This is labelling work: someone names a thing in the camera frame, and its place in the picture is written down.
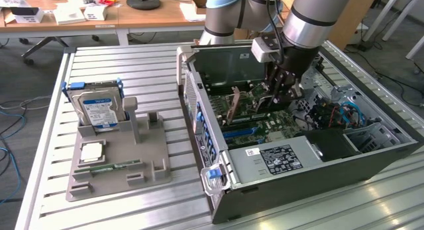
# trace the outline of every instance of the chair wheel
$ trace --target chair wheel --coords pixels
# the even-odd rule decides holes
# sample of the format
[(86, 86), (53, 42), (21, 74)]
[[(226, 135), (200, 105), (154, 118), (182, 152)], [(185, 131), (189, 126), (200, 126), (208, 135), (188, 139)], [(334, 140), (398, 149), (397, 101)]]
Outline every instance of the chair wheel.
[(20, 43), (24, 44), (24, 45), (29, 44), (28, 39), (20, 38), (18, 41), (20, 41)]
[(24, 64), (26, 65), (33, 65), (33, 60), (32, 59), (24, 59)]
[(93, 39), (93, 41), (100, 41), (100, 38), (97, 35), (92, 35), (92, 39)]

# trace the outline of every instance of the desk lamp base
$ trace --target desk lamp base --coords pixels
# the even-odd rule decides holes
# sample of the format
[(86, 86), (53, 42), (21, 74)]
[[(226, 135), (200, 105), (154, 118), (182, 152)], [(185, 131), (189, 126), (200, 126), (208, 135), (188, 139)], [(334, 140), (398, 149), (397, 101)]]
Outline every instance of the desk lamp base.
[(126, 5), (137, 10), (152, 10), (160, 7), (160, 0), (126, 0)]

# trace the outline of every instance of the small white box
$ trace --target small white box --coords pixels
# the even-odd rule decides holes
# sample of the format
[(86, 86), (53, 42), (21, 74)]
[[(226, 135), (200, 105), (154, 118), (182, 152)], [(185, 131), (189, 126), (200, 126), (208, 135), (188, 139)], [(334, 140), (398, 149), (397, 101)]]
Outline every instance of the small white box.
[(57, 25), (84, 22), (85, 18), (78, 8), (53, 10)]
[(84, 17), (86, 20), (105, 20), (106, 8), (105, 6), (88, 6), (84, 11)]
[(13, 15), (17, 23), (40, 23), (42, 20), (44, 12), (38, 9), (34, 15)]
[(348, 45), (357, 45), (361, 42), (361, 39), (365, 36), (366, 31), (368, 31), (368, 26), (364, 25), (362, 23), (358, 23)]

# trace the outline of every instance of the aluminum extrusion table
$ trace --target aluminum extrusion table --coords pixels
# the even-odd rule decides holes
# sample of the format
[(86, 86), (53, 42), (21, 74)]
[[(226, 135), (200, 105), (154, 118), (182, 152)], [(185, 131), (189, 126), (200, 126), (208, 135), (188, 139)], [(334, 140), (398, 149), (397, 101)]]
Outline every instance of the aluminum extrusion table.
[[(212, 225), (176, 92), (176, 48), (190, 43), (77, 48), (64, 54), (16, 229), (416, 229), (424, 226), (424, 151), (388, 166), (372, 179)], [(330, 44), (324, 47), (424, 134), (422, 119)], [(344, 77), (324, 62), (336, 84)], [(165, 121), (172, 182), (66, 202), (65, 189), (77, 115), (60, 83), (120, 77), (137, 115), (160, 110)]]

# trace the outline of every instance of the paper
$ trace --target paper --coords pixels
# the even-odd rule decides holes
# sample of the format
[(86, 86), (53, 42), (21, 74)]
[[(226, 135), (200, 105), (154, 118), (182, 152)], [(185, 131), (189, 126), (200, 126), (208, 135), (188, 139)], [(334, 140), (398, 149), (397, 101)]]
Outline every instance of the paper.
[(206, 15), (197, 15), (190, 3), (180, 3), (180, 9), (186, 21), (204, 21)]
[(0, 0), (0, 7), (30, 7), (25, 0)]

